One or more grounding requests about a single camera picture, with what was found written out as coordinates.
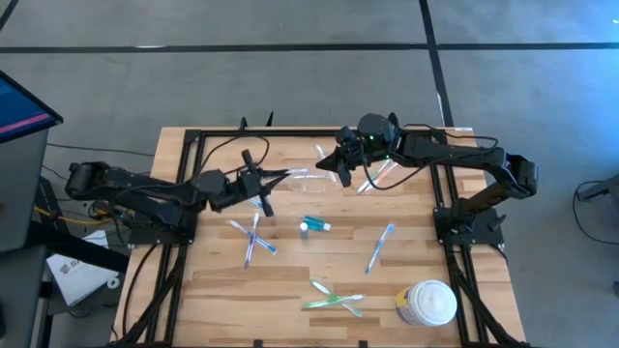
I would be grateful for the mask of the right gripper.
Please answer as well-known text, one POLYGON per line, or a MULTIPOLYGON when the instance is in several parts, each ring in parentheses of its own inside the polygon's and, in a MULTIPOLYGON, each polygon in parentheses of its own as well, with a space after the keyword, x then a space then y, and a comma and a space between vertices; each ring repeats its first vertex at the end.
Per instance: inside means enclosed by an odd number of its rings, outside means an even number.
POLYGON ((341 128, 336 134, 338 147, 330 155, 315 164, 322 170, 336 170, 344 188, 351 186, 351 172, 363 164, 362 151, 365 140, 355 130, 349 127, 341 128))

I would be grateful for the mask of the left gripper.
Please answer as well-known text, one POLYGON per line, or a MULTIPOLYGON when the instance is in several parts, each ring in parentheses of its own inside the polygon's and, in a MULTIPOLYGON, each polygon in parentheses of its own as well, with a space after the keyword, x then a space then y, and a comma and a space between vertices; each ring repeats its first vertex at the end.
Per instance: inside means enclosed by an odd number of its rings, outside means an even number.
POLYGON ((274 215, 274 210, 267 196, 280 182, 289 176, 289 170, 264 169, 253 161, 249 150, 244 150, 242 152, 242 158, 246 166, 239 172, 236 180, 227 190, 224 207, 227 208, 257 196, 261 202, 261 207, 265 216, 272 217, 274 215), (275 177, 266 184, 262 184, 262 180, 270 176, 275 177))

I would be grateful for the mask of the blue white toothbrush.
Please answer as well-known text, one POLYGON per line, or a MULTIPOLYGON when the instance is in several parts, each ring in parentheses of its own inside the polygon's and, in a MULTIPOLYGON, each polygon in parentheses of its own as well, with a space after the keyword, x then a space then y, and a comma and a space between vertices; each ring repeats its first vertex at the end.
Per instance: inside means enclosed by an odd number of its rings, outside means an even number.
POLYGON ((378 241, 377 241, 377 243, 376 243, 376 246, 375 246, 375 248, 374 248, 374 251, 373 251, 373 253, 372 253, 372 255, 371 255, 371 258, 370 258, 370 260, 368 261, 368 264, 367 264, 367 266, 366 266, 366 268, 365 268, 365 274, 366 274, 366 275, 368 275, 368 274, 370 274, 370 273, 371 273, 371 271, 372 271, 372 269, 373 269, 374 265, 377 263, 377 260, 378 260, 378 258, 379 258, 379 255, 380 255, 381 249, 382 249, 382 248, 383 248, 383 246, 385 245, 385 242, 386 242, 386 240, 388 239, 388 237, 390 236, 390 234, 394 232, 395 228, 396 228, 396 225, 395 225, 394 223, 389 223, 389 224, 385 227, 385 229, 384 229, 384 231, 382 232, 382 234, 380 235, 380 237, 379 237, 379 239, 378 239, 378 241))
MULTIPOLYGON (((237 221, 235 220, 230 220, 228 222, 232 227, 240 230, 241 232, 243 232, 247 237, 249 237, 251 235, 251 232, 249 231, 249 229, 244 228, 243 226, 241 226, 237 221)), ((276 247, 274 247, 273 245, 271 245, 270 243, 268 243, 267 241, 263 240, 262 238, 260 238, 258 235, 255 236, 254 241, 261 245, 262 247, 264 247, 265 249, 267 249, 269 252, 271 252, 273 255, 275 255, 278 252, 278 249, 276 247)))

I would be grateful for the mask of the clear acrylic organizer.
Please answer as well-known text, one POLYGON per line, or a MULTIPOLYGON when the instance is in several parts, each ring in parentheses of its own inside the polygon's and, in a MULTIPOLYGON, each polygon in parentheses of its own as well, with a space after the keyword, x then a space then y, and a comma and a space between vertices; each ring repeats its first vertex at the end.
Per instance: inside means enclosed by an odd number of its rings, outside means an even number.
POLYGON ((309 173, 306 175, 289 175, 287 178, 288 186, 291 190, 307 193, 322 193, 337 186, 333 183, 327 171, 308 168, 309 173))

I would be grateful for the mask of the white lidded wipes canister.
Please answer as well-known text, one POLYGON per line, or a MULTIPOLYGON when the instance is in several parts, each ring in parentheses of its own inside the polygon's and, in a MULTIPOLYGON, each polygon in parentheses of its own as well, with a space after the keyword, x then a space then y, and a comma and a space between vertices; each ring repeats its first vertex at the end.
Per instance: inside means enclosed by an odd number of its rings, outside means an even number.
POLYGON ((408 325, 438 327, 457 314, 457 299, 450 286, 440 280, 425 280, 396 294, 396 313, 408 325))

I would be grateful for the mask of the white paper sheet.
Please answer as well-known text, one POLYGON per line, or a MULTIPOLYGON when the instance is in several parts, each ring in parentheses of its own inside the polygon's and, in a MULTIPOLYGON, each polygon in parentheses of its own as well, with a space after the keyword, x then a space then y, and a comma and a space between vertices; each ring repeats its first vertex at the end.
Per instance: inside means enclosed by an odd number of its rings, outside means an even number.
POLYGON ((111 254, 108 233, 96 230, 83 238, 51 242, 46 263, 68 306, 82 302, 120 272, 101 265, 111 254))

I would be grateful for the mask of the grey cabinet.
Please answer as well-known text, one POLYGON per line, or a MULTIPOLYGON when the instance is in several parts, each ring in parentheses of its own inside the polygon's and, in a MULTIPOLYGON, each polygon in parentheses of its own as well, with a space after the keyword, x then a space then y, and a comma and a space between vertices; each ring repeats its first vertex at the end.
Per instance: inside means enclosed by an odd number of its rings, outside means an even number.
POLYGON ((48 131, 0 144, 0 253, 26 244, 48 131))

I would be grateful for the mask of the computer monitor blue screen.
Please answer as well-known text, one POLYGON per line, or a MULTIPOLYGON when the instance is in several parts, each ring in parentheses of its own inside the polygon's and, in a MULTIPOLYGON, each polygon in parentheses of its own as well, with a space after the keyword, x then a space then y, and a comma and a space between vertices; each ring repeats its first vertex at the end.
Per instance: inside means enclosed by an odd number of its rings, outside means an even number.
POLYGON ((63 123, 55 110, 0 70, 0 144, 63 123))

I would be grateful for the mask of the grey stand foot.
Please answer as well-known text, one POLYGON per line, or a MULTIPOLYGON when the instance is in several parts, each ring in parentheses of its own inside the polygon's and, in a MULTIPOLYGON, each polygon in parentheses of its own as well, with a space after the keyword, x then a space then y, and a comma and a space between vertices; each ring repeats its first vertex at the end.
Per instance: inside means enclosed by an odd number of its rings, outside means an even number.
POLYGON ((596 181, 592 187, 583 191, 576 191, 576 198, 579 201, 590 201, 603 195, 609 195, 613 204, 619 207, 619 174, 602 181, 596 181))

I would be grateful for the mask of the black aluminium table frame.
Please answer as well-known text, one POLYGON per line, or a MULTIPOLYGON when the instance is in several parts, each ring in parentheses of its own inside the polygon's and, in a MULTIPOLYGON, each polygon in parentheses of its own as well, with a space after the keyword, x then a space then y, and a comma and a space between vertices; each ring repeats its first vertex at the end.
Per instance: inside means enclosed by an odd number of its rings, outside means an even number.
MULTIPOLYGON (((314 143, 329 153, 338 131, 165 128, 151 175, 175 184, 210 169, 233 175, 245 164, 244 150, 265 169, 316 168, 314 143)), ((432 139, 478 147, 470 132, 442 131, 432 139)), ((430 165, 406 183, 393 171, 369 194, 356 190, 367 170, 351 176, 350 187, 338 180, 322 193, 291 190, 287 179, 279 183, 268 198, 274 215, 260 215, 256 228, 278 252, 255 243, 247 270, 249 237, 228 222, 251 231, 257 209, 250 203, 199 213, 188 245, 135 245, 108 348, 531 348, 500 246, 437 239, 433 213, 488 187, 482 170, 430 165), (309 230, 303 240, 305 216, 326 220, 331 230, 309 230), (366 275, 389 223, 396 228, 366 275), (352 303, 364 316, 339 305, 302 308, 327 299, 311 279, 339 296, 364 295, 352 303), (396 294, 431 279, 454 291, 455 318, 438 327, 406 324, 396 313, 396 294)))

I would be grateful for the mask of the black cart frame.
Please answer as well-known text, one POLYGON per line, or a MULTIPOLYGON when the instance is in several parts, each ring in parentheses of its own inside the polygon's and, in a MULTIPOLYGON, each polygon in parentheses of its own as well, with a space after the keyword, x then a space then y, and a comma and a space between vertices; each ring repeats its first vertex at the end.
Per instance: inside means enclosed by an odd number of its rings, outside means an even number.
POLYGON ((0 348, 29 348, 49 253, 124 272, 129 257, 39 222, 0 225, 0 348))

